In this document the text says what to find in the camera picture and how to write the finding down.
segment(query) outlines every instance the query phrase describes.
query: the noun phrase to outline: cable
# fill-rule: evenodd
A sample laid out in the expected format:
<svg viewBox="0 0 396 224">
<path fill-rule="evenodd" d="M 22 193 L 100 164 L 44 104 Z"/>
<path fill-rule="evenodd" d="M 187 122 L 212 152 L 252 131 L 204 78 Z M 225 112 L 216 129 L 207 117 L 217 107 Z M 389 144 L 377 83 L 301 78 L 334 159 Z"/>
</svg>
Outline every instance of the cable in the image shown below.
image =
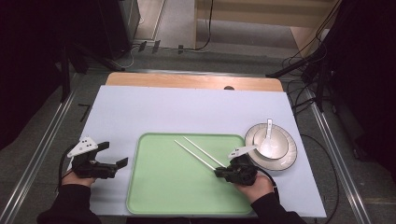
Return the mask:
<svg viewBox="0 0 396 224">
<path fill-rule="evenodd" d="M 212 33 L 211 33 L 211 25 L 212 25 L 212 15 L 213 15 L 213 3 L 214 3 L 214 0 L 212 0 L 212 1 L 211 1 L 211 4 L 210 4 L 209 28 L 208 28 L 208 30 L 207 30 L 208 34 L 207 34 L 206 43 L 205 43 L 202 47 L 200 47 L 200 48 L 198 48 L 198 49 L 177 49 L 177 50 L 197 51 L 197 50 L 201 50 L 201 49 L 206 48 L 206 46 L 209 44 L 210 39 L 211 39 L 211 36 L 212 36 Z"/>
<path fill-rule="evenodd" d="M 268 174 L 266 171 L 264 171 L 261 167 L 259 167 L 259 166 L 255 166 L 255 167 L 256 167 L 259 171 L 261 171 L 263 174 L 265 174 L 265 175 L 270 179 L 270 181 L 271 181 L 271 183 L 272 183 L 272 185 L 273 185 L 273 187 L 274 187 L 274 194 L 275 194 L 277 200 L 280 202 L 280 199 L 279 199 L 279 190 L 277 189 L 277 185 L 276 185 L 275 180 L 270 176 L 270 174 Z"/>
<path fill-rule="evenodd" d="M 337 195 L 336 195 L 335 207 L 332 210 L 332 214 L 329 216 L 329 218 L 325 222 L 325 223 L 329 223 L 332 220 L 332 218 L 334 217 L 335 211 L 337 211 L 338 204 L 340 202 L 340 186 L 339 186 L 339 183 L 338 183 L 338 175 L 337 175 L 337 172 L 335 171 L 334 163 L 332 162 L 332 159 L 330 157 L 329 152 L 326 150 L 326 147 L 324 147 L 317 139 L 313 138 L 312 136 L 309 136 L 307 134 L 300 134 L 300 136 L 307 137 L 307 138 L 315 141 L 323 149 L 323 151 L 326 153 L 327 158 L 329 159 L 329 162 L 332 165 L 332 170 L 333 170 L 334 179 L 335 179 L 335 185 L 337 187 Z"/>
<path fill-rule="evenodd" d="M 288 96 L 289 102 L 290 102 L 291 105 L 293 105 L 293 100 L 291 99 L 291 94 L 292 94 L 293 92 L 297 91 L 297 90 L 302 89 L 302 88 L 299 88 L 299 89 L 296 89 L 296 90 L 294 90 L 294 91 L 290 91 L 290 90 L 289 90 L 290 84 L 291 84 L 292 82 L 296 82 L 296 81 L 302 82 L 301 80 L 292 80 L 292 81 L 289 81 L 289 82 L 288 82 L 288 85 L 287 85 L 287 87 L 286 87 L 286 95 Z"/>
<path fill-rule="evenodd" d="M 143 17 L 140 17 L 139 25 L 143 24 L 143 22 L 145 22 L 145 19 Z"/>
<path fill-rule="evenodd" d="M 62 176 L 62 179 L 64 179 L 65 177 L 67 177 L 68 175 L 70 175 L 73 171 L 68 171 L 64 176 Z"/>
<path fill-rule="evenodd" d="M 315 101 L 310 102 L 308 105 L 306 105 L 303 109 L 301 109 L 300 111 L 296 111 L 293 116 L 296 118 L 296 116 L 298 114 L 300 114 L 301 112 L 305 111 L 309 106 L 311 106 Z"/>
<path fill-rule="evenodd" d="M 205 28 L 207 30 L 207 38 L 210 38 L 211 37 L 211 28 L 210 28 L 210 25 L 207 22 L 207 13 L 206 12 L 207 11 L 205 11 Z M 213 12 L 213 5 L 211 6 L 211 8 L 209 10 L 209 23 L 212 22 L 212 17 L 210 15 L 210 13 L 212 13 L 212 12 Z"/>
<path fill-rule="evenodd" d="M 315 102 L 315 100 L 316 100 L 316 98 L 315 98 L 315 97 L 312 97 L 312 98 L 307 99 L 306 101 L 304 101 L 304 102 L 302 102 L 302 103 L 299 103 L 299 104 L 297 104 L 297 105 L 293 105 L 291 108 L 294 109 L 294 108 L 297 108 L 297 107 L 299 107 L 299 106 L 305 105 L 306 103 L 310 103 L 310 102 L 312 102 L 312 101 Z"/>
<path fill-rule="evenodd" d="M 313 84 L 313 83 L 314 83 L 314 82 L 311 82 L 311 83 L 306 84 L 306 85 L 300 90 L 300 92 L 298 93 L 298 95 L 297 95 L 297 97 L 296 97 L 296 99 L 295 99 L 293 105 L 297 105 L 297 104 L 298 104 L 298 99 L 300 98 L 301 94 L 304 92 L 305 89 L 309 89 L 308 87 L 309 87 L 311 84 Z"/>
<path fill-rule="evenodd" d="M 327 55 L 327 48 L 326 48 L 326 45 L 324 45 L 323 43 L 322 43 L 322 41 L 320 40 L 320 38 L 318 37 L 318 35 L 321 33 L 321 31 L 323 31 L 323 29 L 324 29 L 324 27 L 329 23 L 329 21 L 332 19 L 332 17 L 335 15 L 335 12 L 336 12 L 336 10 L 338 10 L 338 8 L 339 8 L 339 5 L 340 5 L 340 0 L 338 0 L 336 3 L 335 3 L 335 5 L 332 7 L 332 10 L 330 11 L 330 13 L 327 15 L 327 17 L 326 17 L 326 19 L 323 21 L 323 23 L 319 26 L 319 28 L 317 29 L 317 31 L 316 31 L 316 33 L 315 33 L 315 37 L 314 38 L 312 38 L 311 39 L 311 41 L 309 41 L 302 49 L 300 49 L 297 53 L 295 53 L 293 56 L 291 56 L 291 57 L 289 57 L 289 58 L 286 58 L 285 59 L 285 61 L 287 60 L 287 59 L 289 59 L 289 64 L 290 64 L 290 61 L 292 60 L 292 59 L 294 59 L 294 58 L 300 58 L 300 59 L 304 59 L 304 57 L 296 57 L 298 54 L 300 54 L 304 49 L 306 49 L 308 46 L 310 46 L 316 39 L 318 40 L 318 44 L 319 45 L 322 45 L 323 46 L 323 48 L 325 49 L 325 53 L 324 53 L 324 55 L 320 58 L 320 59 L 317 59 L 317 60 L 315 60 L 315 61 L 313 61 L 313 62 L 311 62 L 311 63 L 315 63 L 315 62 L 318 62 L 318 61 L 320 61 L 320 60 L 322 60 L 322 59 L 324 59 L 325 57 L 326 57 L 326 55 Z"/>
<path fill-rule="evenodd" d="M 131 48 L 130 54 L 131 54 L 131 57 L 132 57 L 132 61 L 131 61 L 128 65 L 121 65 L 121 64 L 116 63 L 116 62 L 114 62 L 114 61 L 112 61 L 112 62 L 113 62 L 114 64 L 116 64 L 117 66 L 121 67 L 121 68 L 129 68 L 129 67 L 131 67 L 131 66 L 134 64 L 134 55 L 132 54 L 132 51 L 133 51 L 134 49 L 137 49 L 139 46 L 135 46 L 135 47 L 132 47 L 132 48 Z"/>
<path fill-rule="evenodd" d="M 194 53 L 206 53 L 209 52 L 210 50 L 198 50 L 198 49 L 173 49 L 173 48 L 165 48 L 165 47 L 158 47 L 158 49 L 170 49 L 170 50 L 181 50 L 181 51 L 189 51 L 189 52 L 194 52 Z"/>
<path fill-rule="evenodd" d="M 292 57 L 289 57 L 289 58 L 284 59 L 284 60 L 282 61 L 282 64 L 281 64 L 282 69 L 285 68 L 285 62 L 286 62 L 286 60 L 289 60 L 289 65 L 291 65 L 291 60 L 292 60 L 292 59 L 293 59 Z M 299 68 L 297 68 L 297 69 L 298 69 L 300 72 L 303 72 L 303 71 L 304 71 L 304 68 L 302 68 L 302 67 L 299 67 Z M 300 77 L 300 76 L 301 76 L 301 74 L 293 74 L 292 72 L 289 72 L 289 74 L 290 74 L 291 76 L 293 76 L 293 77 Z"/>
<path fill-rule="evenodd" d="M 55 192 L 58 191 L 58 189 L 61 187 L 63 178 L 71 173 L 69 172 L 68 174 L 62 176 L 62 169 L 64 168 L 64 159 L 66 158 L 67 153 L 69 153 L 69 151 L 72 150 L 73 147 L 75 147 L 76 145 L 77 144 L 74 144 L 68 147 L 61 157 L 61 162 L 59 163 L 59 169 L 58 169 L 58 186 L 56 187 Z"/>
</svg>

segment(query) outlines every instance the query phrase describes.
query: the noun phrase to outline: floor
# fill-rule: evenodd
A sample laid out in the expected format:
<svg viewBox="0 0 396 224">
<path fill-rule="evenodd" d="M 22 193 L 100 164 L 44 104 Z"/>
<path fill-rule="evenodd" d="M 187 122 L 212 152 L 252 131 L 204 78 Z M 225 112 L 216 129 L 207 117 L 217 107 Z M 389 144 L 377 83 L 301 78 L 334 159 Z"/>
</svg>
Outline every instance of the floor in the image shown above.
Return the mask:
<svg viewBox="0 0 396 224">
<path fill-rule="evenodd" d="M 240 22 L 213 21 L 211 26 L 211 42 L 202 52 L 185 51 L 177 53 L 177 47 L 193 48 L 192 16 L 193 1 L 182 0 L 145 0 L 142 2 L 141 25 L 149 23 L 146 16 L 151 13 L 151 18 L 157 18 L 155 12 L 143 11 L 143 8 L 153 8 L 158 17 L 155 29 L 136 34 L 136 43 L 148 41 L 152 46 L 154 41 L 160 41 L 158 52 L 151 52 L 152 48 L 132 54 L 127 54 L 116 63 L 125 67 L 126 71 L 177 71 L 198 73 L 221 73 L 229 76 L 264 77 L 288 65 L 289 57 L 298 53 L 292 39 L 289 27 L 270 26 L 262 24 L 245 24 Z M 162 9 L 150 6 L 163 6 Z M 207 38 L 207 21 L 199 21 L 197 46 L 202 46 Z M 65 146 L 75 144 L 79 139 L 86 118 L 86 107 L 94 102 L 96 93 L 101 85 L 106 83 L 106 78 L 111 71 L 101 64 L 87 59 L 90 64 L 89 72 L 73 75 L 72 98 L 66 104 L 60 105 L 59 99 L 62 90 L 53 93 L 42 108 L 35 114 L 20 137 L 7 148 L 0 151 L 0 209 L 9 208 L 8 202 L 12 194 L 20 193 L 20 203 L 13 209 L 14 213 L 5 223 L 34 223 L 38 213 L 48 209 L 55 198 L 53 193 L 60 155 Z M 299 78 L 300 71 L 293 71 L 280 78 L 284 91 L 290 93 L 290 102 L 299 96 L 304 88 L 304 83 Z M 309 98 L 306 91 L 301 95 L 299 102 Z M 354 205 L 348 195 L 348 186 L 342 181 L 343 176 L 338 176 L 334 161 L 328 156 L 328 142 L 323 137 L 323 132 L 315 119 L 315 106 L 306 109 L 302 107 L 301 113 L 296 117 L 300 133 L 303 134 L 304 147 L 308 155 L 318 189 L 323 197 L 328 218 L 307 217 L 308 223 L 395 223 L 396 220 L 396 186 L 389 173 L 375 161 L 359 161 L 354 157 L 351 144 L 343 129 L 342 123 L 332 112 L 331 102 L 325 102 L 323 115 L 332 132 L 335 145 L 338 147 L 351 180 L 358 190 L 367 212 L 366 221 L 360 221 Z M 53 123 L 52 118 L 57 117 L 60 123 Z M 52 128 L 55 133 L 46 130 Z M 29 163 L 32 158 L 42 157 L 42 162 Z M 37 168 L 31 173 L 29 167 Z M 23 182 L 27 177 L 30 182 Z M 126 217 L 101 217 L 103 223 L 125 223 Z M 5 220 L 4 213 L 0 222 Z"/>
</svg>

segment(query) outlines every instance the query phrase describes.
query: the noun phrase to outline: metal frame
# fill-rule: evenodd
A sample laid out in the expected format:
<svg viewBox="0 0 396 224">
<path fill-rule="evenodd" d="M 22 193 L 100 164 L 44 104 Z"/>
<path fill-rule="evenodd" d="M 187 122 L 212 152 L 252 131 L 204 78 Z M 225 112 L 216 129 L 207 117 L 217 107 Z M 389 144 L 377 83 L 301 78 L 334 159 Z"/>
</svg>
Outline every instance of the metal frame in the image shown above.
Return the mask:
<svg viewBox="0 0 396 224">
<path fill-rule="evenodd" d="M 74 74 L 72 82 L 78 84 L 79 80 L 80 76 L 78 74 Z M 75 94 L 76 88 L 74 88 L 69 96 L 64 100 L 64 102 L 59 105 L 54 117 L 49 124 L 49 127 L 47 128 L 44 136 L 38 144 L 37 149 L 35 150 L 35 154 L 27 165 L 20 181 L 12 191 L 6 208 L 4 209 L 3 214 L 0 216 L 0 223 L 13 223 L 30 187 L 33 184 L 33 181 L 35 180 L 35 176 L 37 175 L 41 164 L 46 158 L 53 139 L 62 122 L 64 121 L 64 117 L 67 114 L 71 103 L 73 102 Z"/>
<path fill-rule="evenodd" d="M 314 97 L 313 93 L 310 91 L 305 91 L 305 93 L 308 99 Z M 363 199 L 361 198 L 361 195 L 356 188 L 356 185 L 347 169 L 347 166 L 342 158 L 335 139 L 332 136 L 332 131 L 330 130 L 324 112 L 320 112 L 316 104 L 312 104 L 311 108 L 314 112 L 318 126 L 323 134 L 323 138 L 328 147 L 329 154 L 332 158 L 332 162 L 334 163 L 335 170 L 341 180 L 341 183 L 343 184 L 344 190 L 346 191 L 346 196 L 349 200 L 352 211 L 355 214 L 358 223 L 372 223 L 364 206 Z"/>
</svg>

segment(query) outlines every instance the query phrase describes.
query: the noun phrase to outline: black cable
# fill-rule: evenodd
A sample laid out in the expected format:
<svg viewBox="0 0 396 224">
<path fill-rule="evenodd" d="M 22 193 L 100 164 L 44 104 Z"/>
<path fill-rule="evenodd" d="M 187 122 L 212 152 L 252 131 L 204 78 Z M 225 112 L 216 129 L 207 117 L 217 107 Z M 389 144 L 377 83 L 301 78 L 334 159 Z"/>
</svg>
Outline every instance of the black cable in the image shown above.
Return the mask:
<svg viewBox="0 0 396 224">
<path fill-rule="evenodd" d="M 314 83 L 314 82 L 311 82 L 311 83 L 306 84 L 306 85 L 300 90 L 300 92 L 297 94 L 297 97 L 296 97 L 296 99 L 295 99 L 293 105 L 297 105 L 297 104 L 298 104 L 298 99 L 300 98 L 301 94 L 303 94 L 303 92 L 304 92 L 305 89 L 309 89 L 308 87 L 309 87 L 310 85 L 312 85 L 313 83 Z"/>
<path fill-rule="evenodd" d="M 272 183 L 272 185 L 273 185 L 273 187 L 274 187 L 274 194 L 275 194 L 277 200 L 280 202 L 279 190 L 277 189 L 277 185 L 276 185 L 275 180 L 270 176 L 270 174 L 268 174 L 266 171 L 264 171 L 261 167 L 259 167 L 259 166 L 255 166 L 255 167 L 256 167 L 259 171 L 261 171 L 263 174 L 265 174 L 265 175 L 271 180 L 271 183 Z"/>
<path fill-rule="evenodd" d="M 301 109 L 300 111 L 296 111 L 293 116 L 296 118 L 296 116 L 298 114 L 300 114 L 301 112 L 305 111 L 309 106 L 311 106 L 315 101 L 312 101 L 311 103 L 309 103 L 309 105 L 306 105 L 303 109 Z"/>
<path fill-rule="evenodd" d="M 331 157 L 330 157 L 329 152 L 326 150 L 326 147 L 324 147 L 317 139 L 313 138 L 312 136 L 309 136 L 309 135 L 307 135 L 307 134 L 302 134 L 302 133 L 300 134 L 300 136 L 302 136 L 302 137 L 307 137 L 307 138 L 309 138 L 309 139 L 315 141 L 315 142 L 323 149 L 323 151 L 326 153 L 327 158 L 329 159 L 329 162 L 330 162 L 330 164 L 332 165 L 332 170 L 333 170 L 334 179 L 335 179 L 335 185 L 336 185 L 336 187 L 337 187 L 337 195 L 336 195 L 335 207 L 334 207 L 334 209 L 332 210 L 332 214 L 328 217 L 328 219 L 327 219 L 326 222 L 325 222 L 325 223 L 329 223 L 329 222 L 332 220 L 332 218 L 334 217 L 334 214 L 335 214 L 335 212 L 337 211 L 338 204 L 339 204 L 339 202 L 340 202 L 340 186 L 339 186 L 339 183 L 338 183 L 338 174 L 337 174 L 337 172 L 335 171 L 334 163 L 332 162 L 332 159 L 331 159 Z"/>
<path fill-rule="evenodd" d="M 306 103 L 310 103 L 310 102 L 312 102 L 312 101 L 315 102 L 315 100 L 316 100 L 316 97 L 312 97 L 312 98 L 307 99 L 306 101 L 304 101 L 304 102 L 302 102 L 302 103 L 299 103 L 299 104 L 297 104 L 297 105 L 293 105 L 291 108 L 294 109 L 294 108 L 297 108 L 297 107 L 299 107 L 299 106 L 305 105 Z"/>
<path fill-rule="evenodd" d="M 67 150 L 64 152 L 64 154 L 61 157 L 61 162 L 59 163 L 59 169 L 58 169 L 58 186 L 55 189 L 55 192 L 61 187 L 62 185 L 62 179 L 64 176 L 62 176 L 62 169 L 64 168 L 64 159 L 66 158 L 67 153 L 69 153 L 70 150 L 73 149 L 77 144 L 72 145 L 67 148 Z"/>
<path fill-rule="evenodd" d="M 198 50 L 198 49 L 174 49 L 174 48 L 166 48 L 166 47 L 158 47 L 158 49 L 170 49 L 170 50 L 176 50 L 176 51 L 190 51 L 190 52 L 196 52 L 196 53 L 206 53 L 207 51 L 205 50 Z"/>
<path fill-rule="evenodd" d="M 303 90 L 305 90 L 305 89 L 306 89 L 306 87 L 297 88 L 297 89 L 295 89 L 294 91 L 290 91 L 290 92 L 289 92 L 289 95 L 291 96 L 291 94 L 294 93 L 295 91 L 303 91 Z"/>
<path fill-rule="evenodd" d="M 318 44 L 323 45 L 323 47 L 325 48 L 325 53 L 323 55 L 323 57 L 321 57 L 320 59 L 317 59 L 313 62 L 307 62 L 307 63 L 315 63 L 318 62 L 320 60 L 322 60 L 324 57 L 326 57 L 327 55 L 327 48 L 326 46 L 322 43 L 322 41 L 320 40 L 320 38 L 318 37 L 320 31 L 322 31 L 324 29 L 324 27 L 329 23 L 329 21 L 332 19 L 332 17 L 336 14 L 335 11 L 338 10 L 339 7 L 339 3 L 340 0 L 338 0 L 335 5 L 332 7 L 332 10 L 330 11 L 330 13 L 327 15 L 326 19 L 323 21 L 323 23 L 319 26 L 319 28 L 317 29 L 316 33 L 315 33 L 315 37 L 311 39 L 311 41 L 309 41 L 302 49 L 300 49 L 297 53 L 295 53 L 293 56 L 286 58 L 285 60 L 289 59 L 289 64 L 291 62 L 292 59 L 294 58 L 301 58 L 303 59 L 303 57 L 296 57 L 298 54 L 300 54 L 304 49 L 306 49 L 310 44 L 312 44 L 312 42 L 314 42 L 316 39 L 318 40 Z"/>
<path fill-rule="evenodd" d="M 291 94 L 293 92 L 297 91 L 297 90 L 300 90 L 301 88 L 298 88 L 296 90 L 290 91 L 290 84 L 292 82 L 297 82 L 297 81 L 302 82 L 301 80 L 292 80 L 292 81 L 289 81 L 288 85 L 286 86 L 286 95 L 288 96 L 291 105 L 293 105 L 293 99 L 291 98 Z"/>
<path fill-rule="evenodd" d="M 293 56 L 293 57 L 289 57 L 289 58 L 284 59 L 284 60 L 282 61 L 282 69 L 285 69 L 285 61 L 286 61 L 286 60 L 289 60 L 288 64 L 289 64 L 289 66 L 290 66 L 290 65 L 291 65 L 291 60 L 292 60 L 293 58 L 296 58 L 296 57 Z M 306 65 L 302 65 L 302 66 L 300 66 L 299 68 L 296 68 L 296 70 L 299 70 L 299 71 L 301 72 L 301 74 L 293 74 L 292 72 L 289 72 L 289 74 L 290 74 L 291 76 L 293 76 L 293 77 L 300 77 L 300 76 L 302 75 L 302 73 L 304 72 L 305 68 L 306 68 Z"/>
<path fill-rule="evenodd" d="M 69 172 L 67 172 L 64 176 L 62 176 L 62 179 L 64 179 L 65 177 L 67 177 L 68 175 L 70 175 L 73 171 L 70 170 Z"/>
<path fill-rule="evenodd" d="M 205 43 L 202 47 L 200 47 L 200 48 L 198 48 L 198 49 L 193 49 L 193 50 L 204 49 L 204 48 L 209 44 L 209 42 L 210 42 L 210 39 L 211 39 L 211 37 L 212 37 L 212 33 L 211 33 L 211 24 L 212 24 L 212 14 L 213 14 L 213 2 L 214 2 L 214 0 L 212 0 L 212 3 L 210 4 L 209 29 L 208 29 L 208 37 L 207 37 L 206 43 Z"/>
</svg>

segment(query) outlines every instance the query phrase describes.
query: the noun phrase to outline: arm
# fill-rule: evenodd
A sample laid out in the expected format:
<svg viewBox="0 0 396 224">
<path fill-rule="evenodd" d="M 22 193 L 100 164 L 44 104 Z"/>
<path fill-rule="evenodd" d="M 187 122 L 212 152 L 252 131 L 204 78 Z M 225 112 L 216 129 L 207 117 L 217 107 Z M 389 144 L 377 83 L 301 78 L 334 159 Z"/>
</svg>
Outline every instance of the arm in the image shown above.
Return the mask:
<svg viewBox="0 0 396 224">
<path fill-rule="evenodd" d="M 59 194 L 52 207 L 37 217 L 38 224 L 100 224 L 90 210 L 93 178 L 78 178 L 74 172 L 62 180 Z"/>
<path fill-rule="evenodd" d="M 252 186 L 235 185 L 251 202 L 251 207 L 260 223 L 305 223 L 295 212 L 287 212 L 277 201 L 271 180 L 265 175 L 257 175 Z"/>
</svg>

